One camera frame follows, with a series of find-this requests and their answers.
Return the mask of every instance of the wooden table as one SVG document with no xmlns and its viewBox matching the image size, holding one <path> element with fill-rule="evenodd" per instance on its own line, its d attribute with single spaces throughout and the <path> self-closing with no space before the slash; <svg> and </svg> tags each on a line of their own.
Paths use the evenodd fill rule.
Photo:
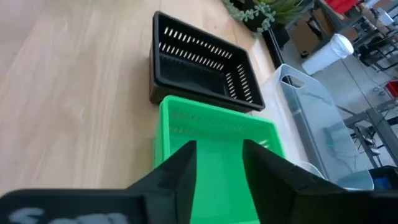
<svg viewBox="0 0 398 224">
<path fill-rule="evenodd" d="M 152 16 L 163 11 L 275 70 L 220 0 L 0 0 L 0 193 L 125 188 L 152 169 Z"/>
</svg>

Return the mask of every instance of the green plant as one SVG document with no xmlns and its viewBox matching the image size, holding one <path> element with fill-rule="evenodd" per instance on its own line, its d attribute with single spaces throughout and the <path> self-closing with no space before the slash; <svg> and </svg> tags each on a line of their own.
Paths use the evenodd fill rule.
<svg viewBox="0 0 398 224">
<path fill-rule="evenodd" d="M 229 0 L 223 0 L 223 2 L 232 18 L 236 20 L 247 22 L 255 17 L 265 16 L 265 19 L 261 22 L 261 26 L 257 28 L 256 37 L 259 37 L 264 31 L 268 30 L 271 27 L 271 22 L 275 21 L 275 11 L 272 11 L 270 6 L 265 2 L 259 2 L 254 6 L 254 9 L 246 11 L 240 11 Z"/>
<path fill-rule="evenodd" d="M 301 14 L 302 7 L 299 4 L 302 0 L 258 0 L 259 3 L 268 4 L 272 11 L 275 11 L 275 21 L 286 24 L 291 19 Z"/>
</svg>

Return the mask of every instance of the green plastic basket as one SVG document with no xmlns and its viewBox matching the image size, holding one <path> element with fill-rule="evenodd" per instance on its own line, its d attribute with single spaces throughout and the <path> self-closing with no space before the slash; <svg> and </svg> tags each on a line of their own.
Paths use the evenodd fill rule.
<svg viewBox="0 0 398 224">
<path fill-rule="evenodd" d="M 187 141 L 197 141 L 191 223 L 258 223 L 244 174 L 243 139 L 256 141 L 284 157 L 274 124 L 177 96 L 164 98 L 159 116 L 155 167 Z"/>
</svg>

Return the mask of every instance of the red object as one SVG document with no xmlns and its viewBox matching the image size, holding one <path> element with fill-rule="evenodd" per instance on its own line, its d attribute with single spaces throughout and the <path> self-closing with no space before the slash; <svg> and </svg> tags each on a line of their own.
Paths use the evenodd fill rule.
<svg viewBox="0 0 398 224">
<path fill-rule="evenodd" d="M 398 80 L 389 81 L 386 84 L 386 88 L 394 98 L 398 98 Z"/>
<path fill-rule="evenodd" d="M 325 0 L 326 3 L 338 14 L 344 14 L 354 7 L 357 0 Z"/>
</svg>

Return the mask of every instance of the white lid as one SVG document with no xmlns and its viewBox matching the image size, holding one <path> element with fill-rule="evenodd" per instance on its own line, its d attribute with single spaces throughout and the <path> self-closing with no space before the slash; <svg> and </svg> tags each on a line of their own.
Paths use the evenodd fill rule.
<svg viewBox="0 0 398 224">
<path fill-rule="evenodd" d="M 347 39 L 347 37 L 341 34 L 333 35 L 330 40 L 330 45 L 332 50 L 341 58 L 346 58 L 354 53 L 354 47 L 351 42 Z"/>
</svg>

